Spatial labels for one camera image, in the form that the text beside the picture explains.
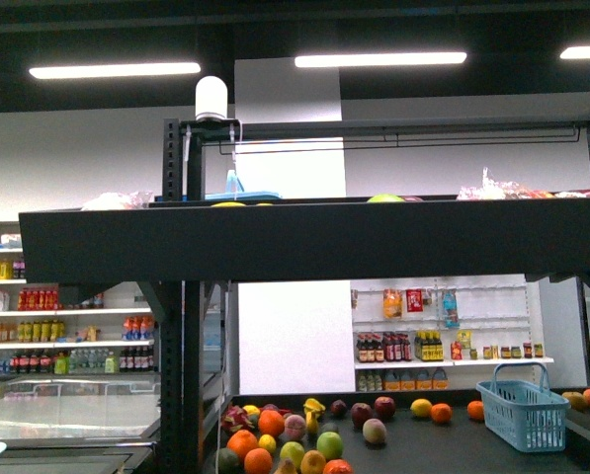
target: orange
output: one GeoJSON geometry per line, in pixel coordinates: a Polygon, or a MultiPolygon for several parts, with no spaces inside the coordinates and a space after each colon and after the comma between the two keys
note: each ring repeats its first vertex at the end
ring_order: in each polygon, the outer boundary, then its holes
{"type": "Polygon", "coordinates": [[[323,474],[354,474],[354,469],[349,462],[343,459],[334,459],[325,464],[323,474]]]}
{"type": "Polygon", "coordinates": [[[273,469],[273,456],[263,447],[251,449],[244,458],[246,474],[270,474],[273,469]]]}
{"type": "Polygon", "coordinates": [[[270,435],[277,438],[284,432],[286,422],[281,413],[275,410],[264,410],[259,416],[259,432],[262,435],[270,435]]]}
{"type": "Polygon", "coordinates": [[[468,403],[468,416],[471,420],[482,422],[485,420],[483,416],[483,402],[470,402],[468,403]]]}
{"type": "Polygon", "coordinates": [[[246,454],[259,447],[259,443],[254,434],[246,430],[240,430],[230,438],[226,447],[237,454],[240,462],[244,462],[246,454]]]}
{"type": "Polygon", "coordinates": [[[453,417],[453,409],[446,403],[438,403],[431,408],[431,419],[438,424],[448,423],[453,417]]]}

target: ceiling light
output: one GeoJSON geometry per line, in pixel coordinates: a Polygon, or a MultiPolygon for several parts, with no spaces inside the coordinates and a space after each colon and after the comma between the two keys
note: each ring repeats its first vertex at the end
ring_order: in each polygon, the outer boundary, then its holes
{"type": "Polygon", "coordinates": [[[168,76],[200,72],[196,62],[161,62],[147,64],[106,64],[97,66],[32,67],[37,79],[78,79],[90,77],[168,76]]]}
{"type": "Polygon", "coordinates": [[[416,66],[460,64],[465,52],[403,52],[389,54],[321,54],[298,56],[296,67],[416,66]]]}
{"type": "Polygon", "coordinates": [[[560,59],[590,59],[590,46],[568,47],[562,52],[560,59]]]}

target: store shelf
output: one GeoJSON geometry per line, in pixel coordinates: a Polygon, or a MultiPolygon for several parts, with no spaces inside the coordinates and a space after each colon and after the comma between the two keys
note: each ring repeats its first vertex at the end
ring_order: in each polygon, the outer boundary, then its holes
{"type": "Polygon", "coordinates": [[[154,341],[95,341],[83,343],[0,343],[0,350],[8,349],[86,349],[108,347],[153,346],[154,341]]]}
{"type": "Polygon", "coordinates": [[[0,284],[26,284],[25,279],[0,279],[0,284]]]}
{"type": "Polygon", "coordinates": [[[104,314],[150,314],[150,308],[60,309],[57,311],[0,311],[0,317],[54,317],[104,314]]]}
{"type": "Polygon", "coordinates": [[[479,358],[477,360],[464,359],[464,360],[453,360],[455,367],[464,365],[498,365],[499,363],[509,364],[520,364],[526,362],[540,362],[540,363],[553,363],[551,357],[534,357],[534,358],[479,358]]]}
{"type": "Polygon", "coordinates": [[[461,367],[467,365],[498,365],[499,363],[520,364],[525,362],[553,363],[551,357],[535,358],[480,358],[478,360],[463,359],[449,360],[442,362],[425,362],[422,360],[412,360],[411,362],[375,362],[375,363],[354,363],[356,370],[381,370],[386,368],[421,368],[421,367],[461,367]]]}
{"type": "Polygon", "coordinates": [[[22,249],[0,249],[0,254],[22,254],[22,249]]]}
{"type": "Polygon", "coordinates": [[[412,360],[411,362],[373,362],[373,363],[354,363],[356,370],[380,370],[384,368],[421,368],[421,367],[452,367],[452,360],[443,360],[439,362],[425,362],[423,360],[412,360]]]}

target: pear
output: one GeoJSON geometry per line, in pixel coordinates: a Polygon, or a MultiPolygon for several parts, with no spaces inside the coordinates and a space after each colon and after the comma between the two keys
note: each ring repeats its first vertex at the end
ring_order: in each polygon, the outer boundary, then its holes
{"type": "Polygon", "coordinates": [[[273,474],[297,474],[295,464],[289,457],[282,459],[273,474]]]}

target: white cylindrical device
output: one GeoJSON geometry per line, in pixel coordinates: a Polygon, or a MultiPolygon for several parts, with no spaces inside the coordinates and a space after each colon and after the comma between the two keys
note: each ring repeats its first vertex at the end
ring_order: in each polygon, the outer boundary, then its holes
{"type": "Polygon", "coordinates": [[[215,76],[203,77],[196,85],[196,120],[224,120],[228,93],[226,84],[215,76]]]}

